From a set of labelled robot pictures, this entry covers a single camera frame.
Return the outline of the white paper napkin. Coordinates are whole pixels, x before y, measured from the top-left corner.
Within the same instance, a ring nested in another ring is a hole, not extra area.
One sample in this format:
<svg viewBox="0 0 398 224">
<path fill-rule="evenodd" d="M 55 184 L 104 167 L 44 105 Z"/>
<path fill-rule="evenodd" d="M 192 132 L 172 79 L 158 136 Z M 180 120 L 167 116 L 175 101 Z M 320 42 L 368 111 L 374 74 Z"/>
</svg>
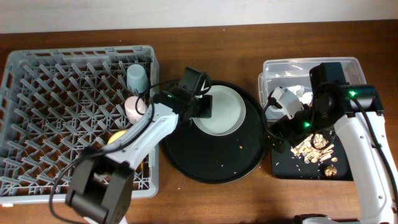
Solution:
<svg viewBox="0 0 398 224">
<path fill-rule="evenodd" d="M 289 103 L 295 102 L 296 99 L 298 99 L 303 105 L 309 105 L 309 106 L 312 105 L 313 91 L 311 87 L 295 85 L 295 86 L 288 86 L 287 89 L 295 95 L 295 96 L 292 96 L 291 94 L 288 95 Z"/>
</svg>

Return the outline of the food scraps pile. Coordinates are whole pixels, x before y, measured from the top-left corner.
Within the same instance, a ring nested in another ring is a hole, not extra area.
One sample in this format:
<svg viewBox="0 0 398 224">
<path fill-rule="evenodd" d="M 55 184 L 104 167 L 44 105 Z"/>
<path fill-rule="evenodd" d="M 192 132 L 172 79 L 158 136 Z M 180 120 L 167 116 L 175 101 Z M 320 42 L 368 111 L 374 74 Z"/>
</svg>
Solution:
<svg viewBox="0 0 398 224">
<path fill-rule="evenodd" d="M 298 146 L 290 149 L 291 153 L 304 163 L 321 163 L 332 158 L 335 145 L 332 140 L 326 140 L 322 134 L 311 134 Z"/>
</svg>

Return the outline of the light grey round plate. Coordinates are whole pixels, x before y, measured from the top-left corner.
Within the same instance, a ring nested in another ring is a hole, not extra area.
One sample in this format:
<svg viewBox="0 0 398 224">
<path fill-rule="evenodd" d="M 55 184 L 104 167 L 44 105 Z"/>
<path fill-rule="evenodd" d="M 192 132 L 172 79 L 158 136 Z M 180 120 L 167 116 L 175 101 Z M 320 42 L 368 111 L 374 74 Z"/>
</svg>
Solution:
<svg viewBox="0 0 398 224">
<path fill-rule="evenodd" d="M 206 93 L 212 96 L 211 118 L 194 118 L 196 126 L 212 136 L 225 136 L 235 132 L 246 116 L 242 96 L 224 85 L 214 85 Z"/>
</svg>

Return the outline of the blue plastic cup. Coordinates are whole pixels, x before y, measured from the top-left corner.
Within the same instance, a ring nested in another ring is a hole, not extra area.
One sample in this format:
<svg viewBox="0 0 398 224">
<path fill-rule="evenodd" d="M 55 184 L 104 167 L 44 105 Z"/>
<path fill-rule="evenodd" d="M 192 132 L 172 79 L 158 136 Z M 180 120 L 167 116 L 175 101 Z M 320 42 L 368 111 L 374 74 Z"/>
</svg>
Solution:
<svg viewBox="0 0 398 224">
<path fill-rule="evenodd" d="M 139 64 L 133 64 L 127 68 L 127 88 L 131 91 L 142 93 L 149 87 L 149 79 L 145 68 Z"/>
</svg>

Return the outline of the pink plastic cup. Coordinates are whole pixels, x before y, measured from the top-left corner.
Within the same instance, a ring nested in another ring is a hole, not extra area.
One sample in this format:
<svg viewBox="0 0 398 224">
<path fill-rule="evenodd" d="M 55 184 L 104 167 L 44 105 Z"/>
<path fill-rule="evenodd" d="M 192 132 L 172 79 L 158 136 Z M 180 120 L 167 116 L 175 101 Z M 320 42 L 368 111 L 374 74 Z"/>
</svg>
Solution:
<svg viewBox="0 0 398 224">
<path fill-rule="evenodd" d="M 126 116 L 130 123 L 139 121 L 147 111 L 147 105 L 138 96 L 130 96 L 124 103 Z"/>
</svg>

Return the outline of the yellow bowl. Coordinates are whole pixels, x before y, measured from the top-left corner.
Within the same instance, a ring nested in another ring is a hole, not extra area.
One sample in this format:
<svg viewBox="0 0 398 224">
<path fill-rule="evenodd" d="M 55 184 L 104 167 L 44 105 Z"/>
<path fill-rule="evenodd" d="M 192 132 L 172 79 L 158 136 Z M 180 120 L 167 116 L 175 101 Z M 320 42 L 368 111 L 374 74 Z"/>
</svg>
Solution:
<svg viewBox="0 0 398 224">
<path fill-rule="evenodd" d="M 114 134 L 112 134 L 112 136 L 108 139 L 107 144 L 111 144 L 112 142 L 114 142 L 115 140 L 119 139 L 123 134 L 125 134 L 127 132 L 127 130 L 120 130 L 118 132 L 115 132 Z"/>
</svg>

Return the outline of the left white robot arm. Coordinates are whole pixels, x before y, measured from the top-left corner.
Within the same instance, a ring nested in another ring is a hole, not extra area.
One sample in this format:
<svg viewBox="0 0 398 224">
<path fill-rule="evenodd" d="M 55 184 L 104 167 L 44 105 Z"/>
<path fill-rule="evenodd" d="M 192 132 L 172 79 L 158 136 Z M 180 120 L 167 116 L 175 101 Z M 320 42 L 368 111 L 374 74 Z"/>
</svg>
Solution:
<svg viewBox="0 0 398 224">
<path fill-rule="evenodd" d="M 187 67 L 174 85 L 152 97 L 144 116 L 99 151 L 86 148 L 74 165 L 65 203 L 95 223 L 123 223 L 131 204 L 134 174 L 144 158 L 180 123 L 210 118 L 212 80 Z"/>
</svg>

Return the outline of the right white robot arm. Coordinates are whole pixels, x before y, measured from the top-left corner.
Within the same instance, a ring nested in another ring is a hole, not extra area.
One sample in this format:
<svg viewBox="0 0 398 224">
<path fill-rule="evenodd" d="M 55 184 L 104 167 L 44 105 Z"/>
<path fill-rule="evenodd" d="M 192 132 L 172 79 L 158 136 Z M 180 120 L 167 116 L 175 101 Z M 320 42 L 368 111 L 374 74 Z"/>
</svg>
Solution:
<svg viewBox="0 0 398 224">
<path fill-rule="evenodd" d="M 329 159 L 333 139 L 345 150 L 360 202 L 360 223 L 397 223 L 397 168 L 386 138 L 384 108 L 372 85 L 351 84 L 339 62 L 309 71 L 312 99 L 308 104 L 287 87 L 268 96 L 266 108 L 284 116 L 269 124 L 262 117 L 266 141 L 283 152 L 290 149 L 306 163 Z"/>
</svg>

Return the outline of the grey plastic dishwasher rack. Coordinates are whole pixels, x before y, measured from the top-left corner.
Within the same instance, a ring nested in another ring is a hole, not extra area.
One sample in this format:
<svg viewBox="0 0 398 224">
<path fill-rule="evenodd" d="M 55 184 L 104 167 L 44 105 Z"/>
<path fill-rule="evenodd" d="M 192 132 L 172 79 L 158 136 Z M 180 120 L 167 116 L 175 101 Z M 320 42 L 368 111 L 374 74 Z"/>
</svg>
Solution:
<svg viewBox="0 0 398 224">
<path fill-rule="evenodd" d="M 127 69 L 153 85 L 159 63 L 148 45 L 17 50 L 1 82 L 1 203 L 63 202 L 70 164 L 129 129 Z"/>
</svg>

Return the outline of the clear plastic storage bin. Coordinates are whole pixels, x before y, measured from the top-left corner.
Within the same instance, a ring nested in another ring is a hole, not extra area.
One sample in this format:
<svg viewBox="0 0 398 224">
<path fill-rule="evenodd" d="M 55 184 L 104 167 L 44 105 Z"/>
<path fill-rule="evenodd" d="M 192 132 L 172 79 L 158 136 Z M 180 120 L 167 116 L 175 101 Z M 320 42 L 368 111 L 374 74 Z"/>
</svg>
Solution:
<svg viewBox="0 0 398 224">
<path fill-rule="evenodd" d="M 302 85 L 312 87 L 309 71 L 321 63 L 339 62 L 346 81 L 350 84 L 365 84 L 366 79 L 358 60 L 354 57 L 318 57 L 267 60 L 263 72 L 258 77 L 259 101 L 262 107 L 276 87 Z"/>
</svg>

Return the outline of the walnut-like food piece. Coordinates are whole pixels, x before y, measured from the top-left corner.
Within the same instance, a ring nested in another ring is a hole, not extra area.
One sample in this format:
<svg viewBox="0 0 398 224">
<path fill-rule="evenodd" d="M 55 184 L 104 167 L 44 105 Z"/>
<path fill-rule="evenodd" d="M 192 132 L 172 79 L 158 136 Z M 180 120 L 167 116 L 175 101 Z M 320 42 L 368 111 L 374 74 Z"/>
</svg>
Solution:
<svg viewBox="0 0 398 224">
<path fill-rule="evenodd" d="M 328 166 L 328 167 L 326 167 L 325 170 L 324 170 L 324 174 L 325 174 L 327 177 L 333 177 L 333 176 L 335 176 L 337 173 L 338 173 L 337 168 L 334 167 L 334 166 Z"/>
</svg>

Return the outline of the black rectangular tray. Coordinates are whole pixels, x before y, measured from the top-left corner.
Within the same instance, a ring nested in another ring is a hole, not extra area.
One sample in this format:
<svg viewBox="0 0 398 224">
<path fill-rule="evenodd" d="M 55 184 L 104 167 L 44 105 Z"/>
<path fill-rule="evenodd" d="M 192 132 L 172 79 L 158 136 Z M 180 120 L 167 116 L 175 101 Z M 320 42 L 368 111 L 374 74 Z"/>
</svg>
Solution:
<svg viewBox="0 0 398 224">
<path fill-rule="evenodd" d="M 335 145 L 332 158 L 319 163 L 304 163 L 303 159 L 296 158 L 290 151 L 285 152 L 271 150 L 272 172 L 279 179 L 305 179 L 305 180 L 343 180 L 352 181 L 353 176 L 349 167 L 348 158 L 340 139 L 333 131 L 326 136 L 326 140 L 332 140 Z M 337 168 L 338 173 L 333 177 L 327 177 L 324 170 L 328 166 Z"/>
</svg>

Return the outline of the round black serving tray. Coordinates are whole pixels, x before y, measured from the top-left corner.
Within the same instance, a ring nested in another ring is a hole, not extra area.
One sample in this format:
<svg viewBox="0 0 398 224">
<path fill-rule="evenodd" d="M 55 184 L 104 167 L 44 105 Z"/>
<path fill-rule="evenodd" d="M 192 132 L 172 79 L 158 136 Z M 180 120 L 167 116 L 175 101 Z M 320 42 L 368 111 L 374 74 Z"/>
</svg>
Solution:
<svg viewBox="0 0 398 224">
<path fill-rule="evenodd" d="M 242 96 L 246 116 L 238 130 L 226 136 L 212 136 L 197 125 L 177 128 L 162 143 L 169 162 L 183 175 L 206 184 L 238 180 L 252 171 L 264 157 L 261 106 L 246 90 L 232 83 L 215 81 Z"/>
</svg>

